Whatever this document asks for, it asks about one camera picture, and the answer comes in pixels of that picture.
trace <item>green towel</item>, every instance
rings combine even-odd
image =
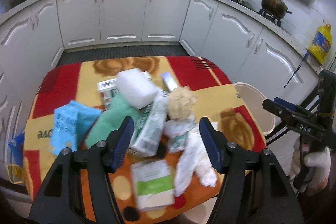
[[[139,117],[139,110],[130,106],[118,92],[112,100],[111,108],[101,114],[88,134],[85,140],[87,147],[106,140],[111,131],[120,127],[126,116],[131,116],[135,123]]]

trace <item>floor mat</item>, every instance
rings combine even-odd
[[[96,48],[78,52],[64,52],[58,66],[78,62],[135,57],[135,56],[188,56],[181,45],[143,45],[111,48]]]

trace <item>white bin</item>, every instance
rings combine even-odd
[[[254,86],[247,83],[237,82],[234,83],[234,87],[252,112],[264,135],[271,133],[275,128],[275,115],[263,109],[263,101],[267,98]]]

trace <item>white cabinet door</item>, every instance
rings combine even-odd
[[[146,0],[102,0],[101,43],[141,41],[145,7]]]
[[[29,109],[22,105],[0,66],[0,178],[9,180],[7,165],[15,162],[8,142],[24,129],[28,115]]]
[[[57,0],[64,48],[100,44],[101,0]]]
[[[147,0],[142,41],[180,40],[190,0]]]
[[[201,53],[217,7],[216,0],[190,0],[180,38],[181,45],[190,55]]]
[[[294,49],[265,28],[234,82],[249,83],[268,99],[280,97],[299,104],[314,88],[318,79],[309,65],[304,63],[284,88],[301,60],[302,57]]]
[[[220,4],[200,56],[215,63],[233,81],[261,30],[262,25],[251,17]]]
[[[32,7],[35,18],[34,40],[38,50],[35,64],[45,69],[44,76],[56,67],[63,53],[56,0],[40,0]]]
[[[28,109],[44,77],[44,69],[37,65],[40,52],[35,28],[30,7],[0,26],[0,64],[14,92]]]

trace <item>tablecloth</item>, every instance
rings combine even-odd
[[[197,97],[197,103],[194,105],[197,122],[203,116],[207,116],[212,122],[218,122],[220,112],[227,107],[232,107],[235,112],[243,115],[253,131],[252,150],[261,151],[265,148],[263,133],[235,87],[226,75],[207,59],[189,56],[132,57],[59,66],[44,78],[26,124],[24,170],[26,186],[32,199],[55,160],[49,144],[49,138],[53,132],[54,110],[70,100],[102,109],[97,83],[115,78],[118,72],[131,68],[148,71],[152,81],[162,88],[165,87],[160,74],[166,71],[172,74],[179,85],[189,86]],[[175,153],[165,156],[173,176],[180,155],[181,153]],[[138,160],[126,155],[122,167],[115,174],[109,175],[119,210],[126,223],[152,224],[171,219],[213,197],[221,187],[223,177],[220,175],[217,185],[211,188],[200,185],[194,174],[186,192],[175,198],[173,205],[162,210],[139,212],[132,194],[129,171],[130,165]],[[86,217],[94,221],[86,170],[81,172],[81,183]]]

